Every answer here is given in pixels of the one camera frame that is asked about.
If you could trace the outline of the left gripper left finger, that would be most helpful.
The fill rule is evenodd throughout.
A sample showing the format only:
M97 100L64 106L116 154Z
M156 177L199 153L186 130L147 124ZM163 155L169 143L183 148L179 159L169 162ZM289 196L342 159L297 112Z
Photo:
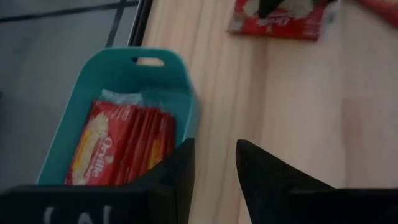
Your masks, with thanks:
M133 182L144 194L134 224L188 224L195 183L195 140L188 138Z

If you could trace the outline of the teal plastic basket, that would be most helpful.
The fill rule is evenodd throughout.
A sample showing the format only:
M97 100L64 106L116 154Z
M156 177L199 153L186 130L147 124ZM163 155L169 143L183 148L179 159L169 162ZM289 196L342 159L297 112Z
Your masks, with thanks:
M72 155L91 108L102 90L142 93L175 116L176 144L197 135L200 104L188 68L169 49L116 47L104 49L84 65L66 105L37 179L39 185L64 183Z

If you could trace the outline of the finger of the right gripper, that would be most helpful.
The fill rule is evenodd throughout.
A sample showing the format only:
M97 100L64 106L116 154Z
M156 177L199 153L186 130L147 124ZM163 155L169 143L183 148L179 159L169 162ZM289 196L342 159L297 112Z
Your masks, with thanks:
M260 18L267 17L283 0L259 0L257 14Z

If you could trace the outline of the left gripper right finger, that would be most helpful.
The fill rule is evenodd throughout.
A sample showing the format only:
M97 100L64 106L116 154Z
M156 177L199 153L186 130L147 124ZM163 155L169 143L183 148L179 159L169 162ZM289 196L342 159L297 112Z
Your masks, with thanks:
M290 191L333 188L244 139L236 143L236 168L252 224L292 224Z

